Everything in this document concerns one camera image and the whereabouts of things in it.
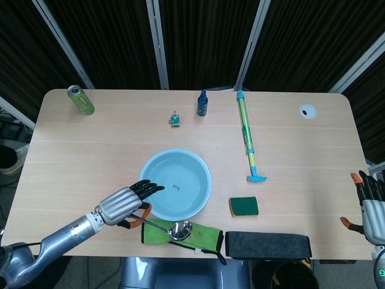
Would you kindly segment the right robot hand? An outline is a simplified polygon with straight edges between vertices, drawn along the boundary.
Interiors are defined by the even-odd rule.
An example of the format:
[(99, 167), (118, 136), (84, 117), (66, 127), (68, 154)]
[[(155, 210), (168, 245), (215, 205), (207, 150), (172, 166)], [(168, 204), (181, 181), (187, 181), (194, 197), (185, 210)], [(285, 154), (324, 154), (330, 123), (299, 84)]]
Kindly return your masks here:
[(384, 181), (376, 180), (359, 170), (351, 173), (356, 186), (362, 214), (362, 225), (351, 223), (346, 217), (340, 217), (341, 223), (350, 231), (358, 232), (374, 246), (384, 246)]

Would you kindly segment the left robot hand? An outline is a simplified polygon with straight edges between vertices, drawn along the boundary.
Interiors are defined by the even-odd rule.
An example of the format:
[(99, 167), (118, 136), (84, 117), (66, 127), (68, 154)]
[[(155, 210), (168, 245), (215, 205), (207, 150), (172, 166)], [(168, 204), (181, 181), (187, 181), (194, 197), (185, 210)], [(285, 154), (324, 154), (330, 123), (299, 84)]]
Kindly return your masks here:
[(134, 218), (132, 215), (143, 210), (142, 219), (146, 219), (151, 210), (152, 204), (145, 199), (154, 193), (164, 190), (165, 187), (151, 182), (149, 179), (143, 179), (129, 187), (123, 187), (114, 194), (102, 200), (94, 209), (94, 215), (108, 226), (120, 226), (126, 229), (133, 229), (142, 225), (142, 221)]

